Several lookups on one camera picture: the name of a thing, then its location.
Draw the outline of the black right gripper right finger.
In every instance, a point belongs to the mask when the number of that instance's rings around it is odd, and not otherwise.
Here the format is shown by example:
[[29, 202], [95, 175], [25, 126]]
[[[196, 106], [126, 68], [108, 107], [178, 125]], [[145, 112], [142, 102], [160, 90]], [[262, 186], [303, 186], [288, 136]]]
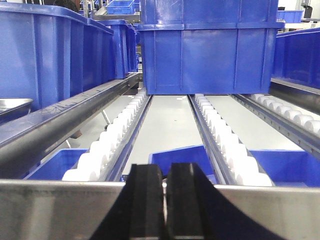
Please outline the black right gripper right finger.
[[166, 201], [170, 240], [280, 239], [234, 206], [195, 163], [171, 165]]

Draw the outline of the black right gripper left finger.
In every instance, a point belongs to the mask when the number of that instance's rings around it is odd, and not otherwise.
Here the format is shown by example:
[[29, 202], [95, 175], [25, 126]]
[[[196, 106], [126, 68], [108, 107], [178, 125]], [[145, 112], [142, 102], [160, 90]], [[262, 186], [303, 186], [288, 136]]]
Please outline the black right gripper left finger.
[[91, 240], [162, 240], [164, 194], [156, 164], [133, 164], [125, 186]]

